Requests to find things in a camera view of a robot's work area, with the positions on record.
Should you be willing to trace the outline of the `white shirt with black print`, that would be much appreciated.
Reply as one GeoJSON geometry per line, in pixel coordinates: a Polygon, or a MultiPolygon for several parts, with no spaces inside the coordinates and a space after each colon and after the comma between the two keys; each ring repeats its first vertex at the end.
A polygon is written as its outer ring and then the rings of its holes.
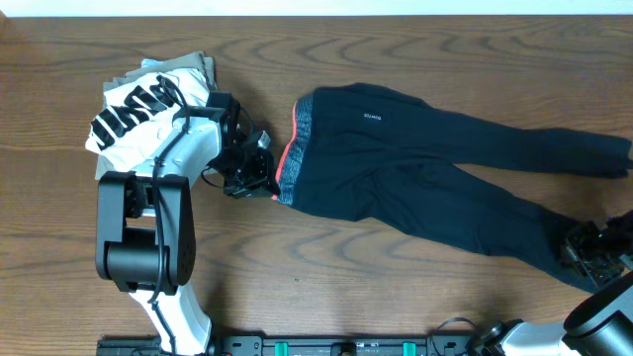
{"type": "Polygon", "coordinates": [[[197,69],[146,73],[105,92],[107,106],[91,121],[85,148],[106,158],[116,171],[129,171],[150,158],[171,133],[180,109],[177,94],[166,94],[160,85],[163,78],[178,87],[190,106],[201,106],[209,97],[206,78],[197,69]]]}

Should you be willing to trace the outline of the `light blue folded garment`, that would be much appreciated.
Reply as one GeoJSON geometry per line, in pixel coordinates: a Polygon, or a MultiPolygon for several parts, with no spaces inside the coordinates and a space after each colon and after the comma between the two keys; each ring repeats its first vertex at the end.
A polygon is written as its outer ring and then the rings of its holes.
{"type": "Polygon", "coordinates": [[[141,68],[147,68],[147,67],[152,67],[152,66],[157,66],[160,65],[161,61],[160,60],[155,60],[155,59],[150,59],[150,58],[144,58],[141,61],[140,67],[141,68]]]}

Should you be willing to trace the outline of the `black shorts with grey waistband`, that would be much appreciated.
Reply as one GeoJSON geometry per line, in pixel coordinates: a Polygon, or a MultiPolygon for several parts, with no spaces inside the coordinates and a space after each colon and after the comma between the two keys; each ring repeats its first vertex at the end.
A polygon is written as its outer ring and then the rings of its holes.
{"type": "Polygon", "coordinates": [[[631,170],[631,147],[613,135],[507,127],[383,86],[319,87],[294,106],[277,201],[313,216],[372,218],[469,252],[513,257],[591,293],[595,284],[560,257],[576,221],[465,166],[618,179],[631,170]]]}

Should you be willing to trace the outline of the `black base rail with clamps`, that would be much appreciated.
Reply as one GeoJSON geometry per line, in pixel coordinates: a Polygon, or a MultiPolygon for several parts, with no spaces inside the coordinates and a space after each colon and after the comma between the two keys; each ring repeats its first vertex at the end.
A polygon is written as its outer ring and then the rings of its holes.
{"type": "Polygon", "coordinates": [[[459,356],[469,353],[465,335],[421,338],[271,338],[232,336],[214,341],[207,353],[220,356],[459,356]]]}

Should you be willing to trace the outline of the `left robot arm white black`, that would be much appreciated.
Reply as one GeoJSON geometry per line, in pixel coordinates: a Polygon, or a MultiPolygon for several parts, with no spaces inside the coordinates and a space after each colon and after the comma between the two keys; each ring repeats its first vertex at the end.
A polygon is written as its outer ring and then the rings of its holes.
{"type": "Polygon", "coordinates": [[[148,160],[128,172],[99,180],[95,264],[98,275],[128,294],[158,334],[141,339],[100,340],[99,355],[220,355],[221,342],[203,311],[191,276],[195,236],[191,190],[218,173],[221,190],[234,198],[278,194],[270,138],[227,92],[203,106],[172,95],[172,131],[148,160]]]}

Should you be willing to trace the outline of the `grey-beige folded garment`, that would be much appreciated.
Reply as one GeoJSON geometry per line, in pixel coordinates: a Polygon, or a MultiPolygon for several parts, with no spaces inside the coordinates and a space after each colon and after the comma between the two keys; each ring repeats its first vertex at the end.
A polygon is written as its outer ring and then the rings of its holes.
{"type": "MultiPolygon", "coordinates": [[[[215,79],[215,64],[214,60],[205,55],[201,51],[195,51],[184,56],[180,56],[174,59],[161,61],[160,65],[147,67],[147,68],[138,68],[132,70],[121,77],[115,77],[112,80],[105,82],[103,84],[103,107],[102,110],[107,106],[107,102],[105,99],[105,92],[117,87],[120,87],[124,84],[131,83],[141,76],[145,75],[149,72],[167,72],[178,68],[194,68],[201,71],[206,78],[207,85],[210,89],[210,93],[216,91],[218,89],[216,79],[215,79]]],[[[148,158],[151,160],[153,156],[156,154],[156,151],[148,158]]],[[[95,178],[100,179],[106,172],[108,171],[116,171],[113,169],[113,165],[104,157],[98,155],[98,161],[96,166],[95,178]]]]}

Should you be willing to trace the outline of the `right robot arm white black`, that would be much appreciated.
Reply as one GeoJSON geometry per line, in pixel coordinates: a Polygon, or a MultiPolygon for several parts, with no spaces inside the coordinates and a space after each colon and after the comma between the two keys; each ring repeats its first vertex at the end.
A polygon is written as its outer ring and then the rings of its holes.
{"type": "Polygon", "coordinates": [[[501,322],[472,341],[469,355],[632,356],[632,214],[604,229],[593,222],[574,228],[562,257],[597,292],[563,322],[501,322]]]}

